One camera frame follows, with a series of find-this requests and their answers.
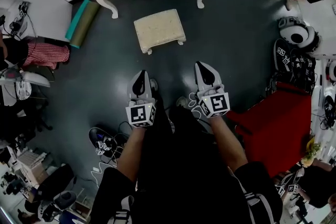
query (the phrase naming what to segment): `strap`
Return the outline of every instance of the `strap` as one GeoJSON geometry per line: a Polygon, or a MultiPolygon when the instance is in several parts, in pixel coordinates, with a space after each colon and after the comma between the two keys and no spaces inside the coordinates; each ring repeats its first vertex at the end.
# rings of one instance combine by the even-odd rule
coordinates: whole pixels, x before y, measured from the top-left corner
{"type": "Polygon", "coordinates": [[[274,223],[274,218],[273,218],[273,214],[272,214],[272,209],[271,209],[267,199],[262,194],[257,194],[257,196],[260,198],[260,200],[264,204],[264,206],[266,208],[266,211],[267,211],[267,214],[268,214],[268,217],[269,217],[269,220],[270,220],[271,224],[273,224],[274,223]]]}
{"type": "Polygon", "coordinates": [[[264,204],[264,207],[265,207],[265,209],[267,211],[270,223],[274,224],[274,218],[273,218],[271,207],[270,207],[267,199],[264,197],[264,195],[262,195],[262,194],[254,194],[254,193],[247,193],[247,191],[244,189],[244,187],[240,183],[239,179],[235,176],[235,174],[232,172],[232,170],[230,169],[230,167],[228,167],[228,171],[229,171],[229,173],[230,173],[230,175],[232,177],[234,177],[235,179],[238,180],[239,185],[240,185],[240,187],[241,187],[241,189],[242,189],[242,191],[243,191],[243,193],[245,195],[245,199],[247,201],[248,210],[249,210],[249,213],[250,213],[250,219],[251,219],[252,224],[256,224],[256,223],[255,223],[254,216],[253,216],[253,213],[252,213],[252,210],[251,210],[251,206],[257,204],[259,201],[261,201],[264,204]]]}

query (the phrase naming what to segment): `upholstered footstool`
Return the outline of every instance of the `upholstered footstool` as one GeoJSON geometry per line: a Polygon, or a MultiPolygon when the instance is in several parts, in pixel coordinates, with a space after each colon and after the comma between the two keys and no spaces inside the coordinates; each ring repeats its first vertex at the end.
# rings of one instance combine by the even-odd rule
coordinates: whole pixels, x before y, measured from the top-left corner
{"type": "Polygon", "coordinates": [[[155,13],[134,22],[140,48],[145,54],[152,53],[152,47],[177,40],[186,41],[180,18],[175,9],[155,13]]]}

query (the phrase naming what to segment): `white cable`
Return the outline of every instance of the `white cable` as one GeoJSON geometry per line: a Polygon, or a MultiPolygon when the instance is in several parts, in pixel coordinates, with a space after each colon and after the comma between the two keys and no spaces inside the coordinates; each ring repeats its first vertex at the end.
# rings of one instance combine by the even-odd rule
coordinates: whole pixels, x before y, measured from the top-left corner
{"type": "Polygon", "coordinates": [[[196,105],[196,104],[197,104],[196,97],[195,97],[195,99],[192,99],[192,98],[190,97],[191,94],[193,94],[194,97],[196,96],[196,93],[194,93],[194,92],[189,93],[189,96],[188,96],[188,97],[189,97],[190,102],[189,102],[188,106],[189,106],[190,108],[192,108],[192,109],[191,109],[191,112],[197,112],[197,113],[200,114],[200,116],[199,116],[198,119],[197,119],[197,120],[199,120],[199,119],[202,117],[202,113],[203,113],[204,116],[206,116],[206,115],[204,114],[204,112],[203,112],[201,106],[200,106],[200,105],[196,105]]]}

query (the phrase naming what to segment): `teal yoga mat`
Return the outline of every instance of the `teal yoga mat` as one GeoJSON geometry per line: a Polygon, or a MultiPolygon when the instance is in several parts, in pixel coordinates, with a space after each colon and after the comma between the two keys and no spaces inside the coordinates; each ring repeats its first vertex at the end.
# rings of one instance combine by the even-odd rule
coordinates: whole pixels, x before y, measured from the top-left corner
{"type": "Polygon", "coordinates": [[[70,40],[70,45],[75,48],[80,48],[99,7],[100,5],[96,2],[89,0],[83,1],[65,35],[65,37],[70,40]]]}

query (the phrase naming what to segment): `concrete floor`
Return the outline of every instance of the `concrete floor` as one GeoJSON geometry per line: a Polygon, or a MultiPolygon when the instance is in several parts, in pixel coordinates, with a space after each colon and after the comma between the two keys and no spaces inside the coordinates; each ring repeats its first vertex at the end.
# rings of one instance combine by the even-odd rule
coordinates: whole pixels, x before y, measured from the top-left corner
{"type": "MultiPolygon", "coordinates": [[[[99,162],[89,129],[102,123],[117,130],[127,120],[127,83],[137,72],[146,69],[157,79],[167,107],[196,90],[194,63],[203,61],[219,71],[232,109],[243,111],[264,95],[272,74],[276,19],[293,14],[285,11],[284,0],[203,0],[204,9],[197,8],[196,0],[110,1],[119,18],[111,19],[111,12],[100,8],[82,47],[72,50],[69,65],[55,71],[56,81],[44,90],[54,130],[37,134],[31,142],[69,163],[83,178],[91,178],[99,162]],[[179,13],[187,41],[143,54],[133,22],[172,8],[179,13]]],[[[86,184],[94,195],[97,188],[86,184]]]]}

